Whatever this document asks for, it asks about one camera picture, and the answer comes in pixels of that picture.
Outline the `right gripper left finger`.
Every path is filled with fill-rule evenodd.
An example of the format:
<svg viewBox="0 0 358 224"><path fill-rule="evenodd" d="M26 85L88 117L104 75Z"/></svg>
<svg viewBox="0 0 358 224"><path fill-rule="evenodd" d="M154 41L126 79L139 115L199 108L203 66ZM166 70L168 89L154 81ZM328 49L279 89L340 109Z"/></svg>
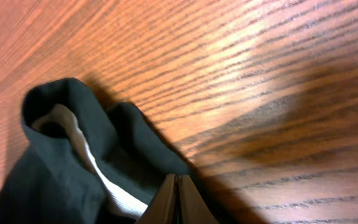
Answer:
<svg viewBox="0 0 358 224"><path fill-rule="evenodd" d="M136 224L172 224L176 200L176 177L169 174Z"/></svg>

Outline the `black shorts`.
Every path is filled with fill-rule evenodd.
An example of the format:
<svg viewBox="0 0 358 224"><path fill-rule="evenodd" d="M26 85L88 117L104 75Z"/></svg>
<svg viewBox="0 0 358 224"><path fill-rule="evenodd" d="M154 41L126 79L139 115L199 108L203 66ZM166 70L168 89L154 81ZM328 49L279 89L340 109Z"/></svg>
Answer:
<svg viewBox="0 0 358 224"><path fill-rule="evenodd" d="M75 78L29 90L28 148L0 190L0 223L134 223L169 174L188 175L220 223L235 218L131 103L105 110Z"/></svg>

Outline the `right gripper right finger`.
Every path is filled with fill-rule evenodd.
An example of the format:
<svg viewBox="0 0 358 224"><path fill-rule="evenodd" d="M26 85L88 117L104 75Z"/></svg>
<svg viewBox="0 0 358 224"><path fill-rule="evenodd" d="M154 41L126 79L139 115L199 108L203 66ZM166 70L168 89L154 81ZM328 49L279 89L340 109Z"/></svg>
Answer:
<svg viewBox="0 0 358 224"><path fill-rule="evenodd" d="M182 224L218 224L189 175L178 178Z"/></svg>

